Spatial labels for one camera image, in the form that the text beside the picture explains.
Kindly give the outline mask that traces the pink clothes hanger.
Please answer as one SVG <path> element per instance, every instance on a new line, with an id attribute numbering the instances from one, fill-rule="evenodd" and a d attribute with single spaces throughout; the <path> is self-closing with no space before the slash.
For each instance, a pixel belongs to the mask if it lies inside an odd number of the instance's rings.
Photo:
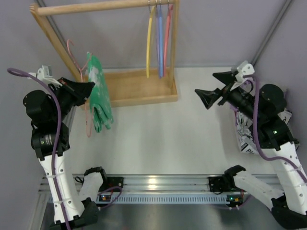
<path id="1" fill-rule="evenodd" d="M 87 67 L 88 61 L 81 68 L 80 65 L 78 64 L 76 58 L 74 57 L 73 53 L 71 52 L 70 44 L 74 45 L 74 43 L 70 39 L 68 39 L 67 42 L 66 42 L 68 53 L 69 53 L 70 57 L 72 58 L 72 61 L 73 61 L 74 65 L 76 66 L 77 70 L 79 71 L 79 74 L 80 74 L 80 77 L 81 77 L 81 82 L 84 82 L 83 71 Z M 86 104 L 84 105 L 84 111 L 85 111 L 85 115 L 86 115 L 86 120 L 85 120 L 86 121 L 86 135 L 87 135 L 88 138 L 90 138 L 91 135 L 92 135 L 92 127 L 93 127 L 92 118 L 93 118 L 93 116 L 89 112 L 88 106 Z"/>

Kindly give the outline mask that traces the green white tie-dye trousers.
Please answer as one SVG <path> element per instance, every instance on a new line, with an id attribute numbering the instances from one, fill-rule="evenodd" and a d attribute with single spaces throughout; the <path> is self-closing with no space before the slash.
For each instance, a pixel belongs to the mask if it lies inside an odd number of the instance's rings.
<path id="1" fill-rule="evenodd" d="M 104 127 L 110 129 L 111 124 L 114 122 L 110 95 L 104 70 L 98 57 L 88 52 L 87 60 L 88 81 L 94 83 L 89 101 L 90 110 L 93 116 L 95 131 L 100 133 Z"/>

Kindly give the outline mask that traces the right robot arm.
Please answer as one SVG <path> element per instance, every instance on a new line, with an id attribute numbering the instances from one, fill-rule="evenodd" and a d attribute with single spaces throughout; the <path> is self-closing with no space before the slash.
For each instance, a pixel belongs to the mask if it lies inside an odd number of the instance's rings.
<path id="1" fill-rule="evenodd" d="M 279 116 L 287 105 L 282 89 L 274 84 L 261 85 L 258 78 L 250 74 L 255 88 L 251 95 L 235 87 L 234 73 L 219 72 L 213 76 L 224 84 L 222 89 L 196 89 L 195 93 L 206 108 L 214 103 L 229 103 L 252 121 L 251 133 L 257 152 L 270 162 L 281 185 L 280 189 L 274 189 L 243 166 L 236 165 L 224 172 L 224 188 L 248 192 L 270 210 L 283 228 L 304 229 L 307 226 L 307 175 L 296 153 L 297 140 Z"/>

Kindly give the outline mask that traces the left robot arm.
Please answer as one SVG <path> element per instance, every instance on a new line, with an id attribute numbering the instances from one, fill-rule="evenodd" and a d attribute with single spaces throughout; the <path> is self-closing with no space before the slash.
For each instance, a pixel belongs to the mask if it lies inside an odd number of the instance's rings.
<path id="1" fill-rule="evenodd" d="M 29 92 L 23 99 L 26 114 L 31 118 L 31 147 L 44 169 L 54 205 L 51 230 L 72 230 L 95 224 L 99 189 L 107 180 L 102 167 L 85 171 L 80 191 L 65 156 L 70 149 L 69 128 L 64 118 L 75 106 L 83 105 L 95 85 L 93 82 L 58 80 L 59 86 L 49 85 L 49 93 Z"/>

